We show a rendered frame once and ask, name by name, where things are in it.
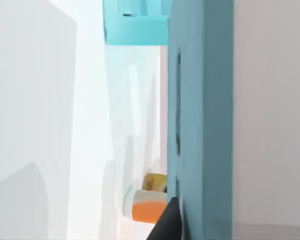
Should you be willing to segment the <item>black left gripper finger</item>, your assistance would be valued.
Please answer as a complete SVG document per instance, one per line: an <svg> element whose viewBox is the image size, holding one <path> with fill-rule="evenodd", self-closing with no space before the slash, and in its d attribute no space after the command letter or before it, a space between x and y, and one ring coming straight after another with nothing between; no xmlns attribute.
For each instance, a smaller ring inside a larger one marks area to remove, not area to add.
<svg viewBox="0 0 300 240"><path fill-rule="evenodd" d="M146 240L190 240L177 197L170 199Z"/></svg>

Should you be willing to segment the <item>yellow brown bread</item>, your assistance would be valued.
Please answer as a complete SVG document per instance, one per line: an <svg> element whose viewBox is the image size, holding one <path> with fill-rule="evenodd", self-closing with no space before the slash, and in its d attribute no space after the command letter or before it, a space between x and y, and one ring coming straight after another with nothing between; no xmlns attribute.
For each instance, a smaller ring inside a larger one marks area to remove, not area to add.
<svg viewBox="0 0 300 240"><path fill-rule="evenodd" d="M167 175L147 173L143 179L142 190L167 193Z"/></svg>

